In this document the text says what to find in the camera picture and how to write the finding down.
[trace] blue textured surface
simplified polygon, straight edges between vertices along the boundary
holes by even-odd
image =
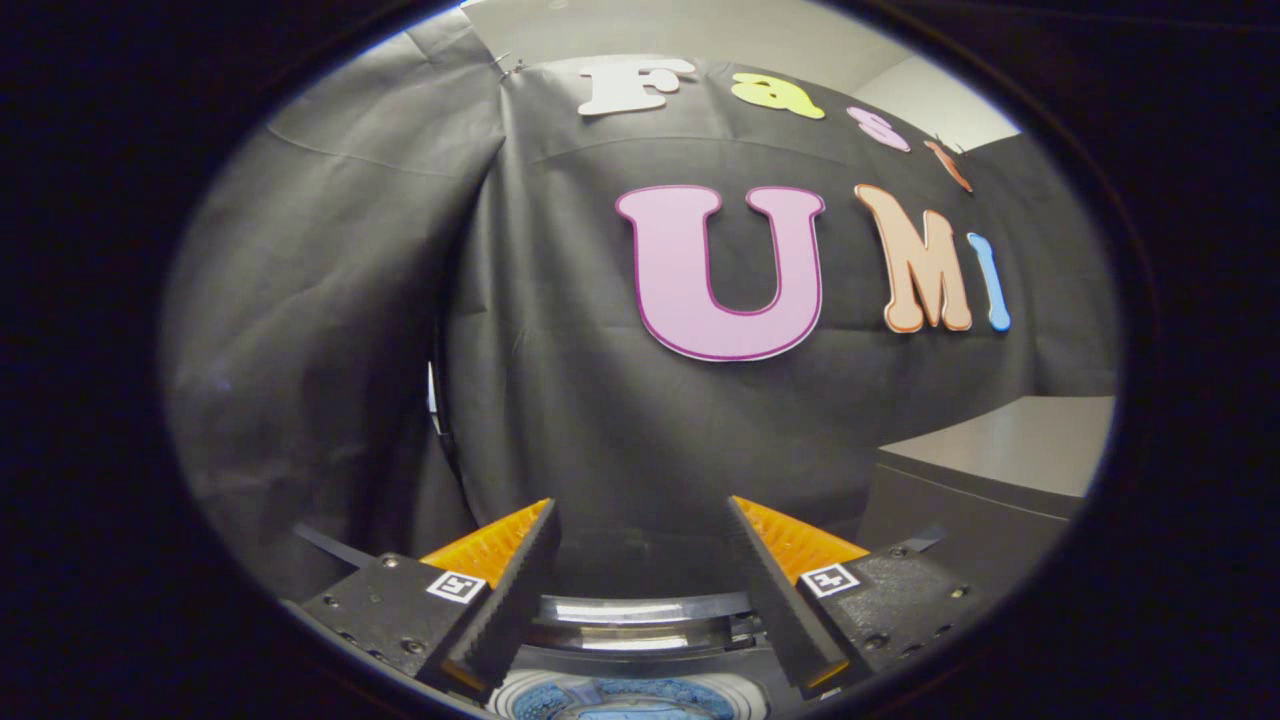
[[[653,705],[634,708],[600,707],[599,711],[584,711],[581,717],[590,720],[705,720],[680,707],[663,703],[671,701],[698,707],[714,720],[732,720],[733,707],[719,693],[680,678],[650,680],[595,680],[596,688],[605,701],[609,696],[644,696],[653,698]],[[522,693],[512,705],[516,720],[549,720],[572,705],[571,698],[556,683],[535,685]]]
[[[543,683],[516,698],[512,711],[516,720],[547,720],[568,707],[570,700],[556,683]]]

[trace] pink letter u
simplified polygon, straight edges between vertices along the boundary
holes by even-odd
[[[618,197],[635,225],[636,299],[653,337],[699,360],[762,360],[786,352],[818,324],[822,274],[813,219],[822,197],[794,187],[758,187],[746,204],[769,218],[778,290],[749,313],[730,310],[712,293],[707,218],[719,210],[714,190],[675,184]]]

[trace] black cloth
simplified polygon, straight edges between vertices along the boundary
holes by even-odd
[[[923,132],[769,70],[687,59],[696,72],[664,108],[582,118],[579,70],[598,60],[499,81],[465,17],[443,15],[300,96],[211,191],[174,272],[164,380],[197,498],[274,592],[301,597],[339,571],[289,534],[297,520],[369,552],[425,553],[547,496],[563,524],[559,593],[737,589],[727,495],[852,538],[876,447],[1024,395],[1114,392],[1110,306],[1071,290],[1106,290],[1101,241],[1070,218],[1060,178],[1002,174],[1007,156],[1029,167],[1028,140],[957,158],[970,196]],[[735,97],[737,72],[796,82],[826,119]],[[911,152],[864,135],[851,105]],[[925,209],[951,222],[972,331],[884,325],[884,256],[858,183],[916,222]],[[776,284],[746,192],[824,199],[808,340],[724,364],[649,334],[614,201],[657,184],[724,199],[712,284],[744,310]],[[995,249],[1007,333],[986,322],[966,232]],[[424,410],[438,320],[461,478]]]

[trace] letter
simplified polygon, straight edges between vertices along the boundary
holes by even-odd
[[[585,67],[580,72],[591,78],[591,100],[579,105],[577,111],[580,115],[608,115],[662,108],[667,99],[649,95],[644,88],[676,92],[680,90],[676,73],[691,73],[694,69],[685,60],[631,60]]]
[[[1000,275],[996,273],[996,256],[991,251],[991,242],[980,234],[969,233],[969,245],[978,254],[978,263],[982,264],[982,278],[987,282],[987,297],[991,299],[991,311],[987,319],[991,327],[998,332],[1005,332],[1011,325],[1009,309],[1005,307],[1005,293],[1000,290]]]
[[[901,150],[902,152],[910,152],[911,146],[902,140],[901,135],[893,132],[893,126],[888,124],[888,120],[877,115],[876,113],[869,113],[860,108],[846,108],[849,114],[858,120],[858,127],[863,128],[863,132],[874,137],[883,145],[888,145],[895,150]]]
[[[969,191],[970,195],[973,195],[973,186],[970,186],[969,181],[964,179],[960,176],[960,170],[956,169],[956,161],[951,159],[951,155],[947,155],[947,151],[943,150],[942,147],[938,147],[938,143],[933,142],[932,140],[925,140],[924,146],[928,147],[929,150],[933,150],[933,154],[937,155],[938,160],[942,161],[942,167],[946,168],[948,173],[951,173],[951,178],[955,179],[957,183],[960,183],[960,187],[965,188],[966,191]]]
[[[746,202],[769,219],[777,292],[754,311],[730,310],[712,295],[707,218],[714,190],[659,186],[618,197],[635,227],[636,300],[658,342],[699,360],[762,360],[799,345],[822,310],[822,274],[813,219],[822,197],[794,187],[756,187]]]
[[[873,184],[859,184],[854,195],[872,210],[884,246],[888,265],[890,301],[884,306],[884,323],[897,333],[914,333],[938,318],[947,329],[966,331],[973,327],[973,314],[964,296],[964,278],[951,240],[951,223],[933,210],[924,211],[924,240],[906,217],[897,200]],[[911,293],[920,293],[924,311]]]
[[[774,110],[791,110],[801,118],[814,120],[827,117],[822,108],[809,100],[808,92],[785,79],[755,73],[735,73],[733,81],[737,82],[730,88],[733,95],[753,105],[773,108]]]

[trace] white wall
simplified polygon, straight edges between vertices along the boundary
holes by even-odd
[[[910,49],[808,0],[470,0],[494,56],[527,64],[658,53],[777,70],[851,95],[959,151],[1018,135],[998,110]]]
[[[777,70],[852,95],[911,56],[876,29],[805,0],[481,0],[463,5],[494,56],[526,64],[657,53]]]
[[[918,55],[888,68],[850,95],[937,135],[956,151],[1019,133],[1000,110]]]

